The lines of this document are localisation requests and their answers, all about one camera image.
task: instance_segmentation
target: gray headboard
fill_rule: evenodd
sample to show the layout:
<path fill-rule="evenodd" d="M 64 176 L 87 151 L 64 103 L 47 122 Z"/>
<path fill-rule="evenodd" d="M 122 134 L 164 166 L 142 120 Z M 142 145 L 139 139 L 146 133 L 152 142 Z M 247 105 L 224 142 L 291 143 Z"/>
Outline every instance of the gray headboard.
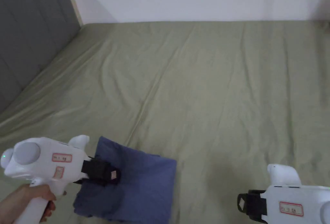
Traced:
<path fill-rule="evenodd" d="M 70 0 L 0 0 L 0 112 L 79 30 Z"/>

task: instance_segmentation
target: label sticker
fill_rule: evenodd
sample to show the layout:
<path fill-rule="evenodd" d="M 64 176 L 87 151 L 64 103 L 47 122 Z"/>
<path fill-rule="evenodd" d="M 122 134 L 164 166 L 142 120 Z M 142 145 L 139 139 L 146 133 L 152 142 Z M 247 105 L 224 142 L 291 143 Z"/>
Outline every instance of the label sticker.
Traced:
<path fill-rule="evenodd" d="M 72 161 L 72 155 L 71 154 L 57 154 L 57 153 L 54 153 L 53 157 L 52 157 L 52 161 L 70 163 Z"/>
<path fill-rule="evenodd" d="M 53 178 L 61 179 L 61 178 L 63 178 L 63 174 L 64 174 L 64 167 L 56 167 Z"/>
<path fill-rule="evenodd" d="M 111 172 L 111 180 L 114 180 L 116 178 L 117 178 L 117 172 L 116 171 Z"/>
<path fill-rule="evenodd" d="M 301 204 L 295 204 L 292 202 L 279 202 L 279 211 L 284 214 L 291 214 L 296 216 L 304 216 L 304 209 Z"/>

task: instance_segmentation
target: blue towel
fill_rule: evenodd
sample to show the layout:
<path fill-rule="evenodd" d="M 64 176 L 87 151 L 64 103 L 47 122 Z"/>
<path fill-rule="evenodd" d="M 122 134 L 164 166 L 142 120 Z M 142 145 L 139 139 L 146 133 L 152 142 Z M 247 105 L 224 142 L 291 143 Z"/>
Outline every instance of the blue towel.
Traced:
<path fill-rule="evenodd" d="M 177 162 L 99 138 L 96 158 L 121 170 L 118 185 L 84 182 L 74 212 L 109 221 L 168 224 Z"/>

